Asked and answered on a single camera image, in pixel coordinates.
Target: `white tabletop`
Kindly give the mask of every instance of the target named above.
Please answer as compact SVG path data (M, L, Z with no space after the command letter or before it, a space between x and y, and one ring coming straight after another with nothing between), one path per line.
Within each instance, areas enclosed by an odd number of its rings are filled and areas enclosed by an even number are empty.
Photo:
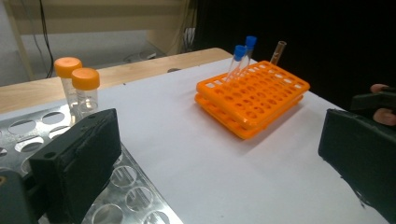
M326 110L337 106L307 92L266 130L242 140L194 102L196 83L226 72L230 60L99 91L101 109L117 109L122 143L181 220L388 223L373 208L363 208L318 155Z

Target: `black curtain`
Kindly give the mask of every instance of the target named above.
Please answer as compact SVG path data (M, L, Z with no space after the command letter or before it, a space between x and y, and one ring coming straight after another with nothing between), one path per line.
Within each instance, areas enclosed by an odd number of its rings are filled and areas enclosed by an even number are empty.
M396 85L396 7L390 1L199 0L193 49L233 53L258 37L256 61L270 61L279 40L288 45L278 66L311 91L349 109L353 95L375 83Z

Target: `finger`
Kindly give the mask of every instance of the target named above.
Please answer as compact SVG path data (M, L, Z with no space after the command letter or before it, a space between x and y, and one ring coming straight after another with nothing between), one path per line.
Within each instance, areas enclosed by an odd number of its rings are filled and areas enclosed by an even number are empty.
M379 92L381 91L382 88L387 87L387 85L384 84L374 84L371 86L370 91L371 92Z
M392 114L392 111L390 109L377 109L374 113L373 119L378 123L386 124L389 126L396 125L396 115Z

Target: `orange test tube rack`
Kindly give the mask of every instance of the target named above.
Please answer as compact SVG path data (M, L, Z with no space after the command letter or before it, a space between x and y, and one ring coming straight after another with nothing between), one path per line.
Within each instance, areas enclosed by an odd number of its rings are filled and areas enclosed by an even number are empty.
M310 86L267 61L251 64L238 79L227 73L197 83L195 102L242 139L249 139L297 105Z

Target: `orange cap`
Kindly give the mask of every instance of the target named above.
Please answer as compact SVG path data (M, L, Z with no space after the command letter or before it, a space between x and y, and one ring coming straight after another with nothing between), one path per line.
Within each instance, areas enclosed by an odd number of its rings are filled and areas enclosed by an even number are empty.
M73 70L82 67L82 63L77 58L65 57L57 59L54 67L58 77L71 78Z
M77 90L95 90L100 86L99 73L93 68L78 68L72 72L72 84Z

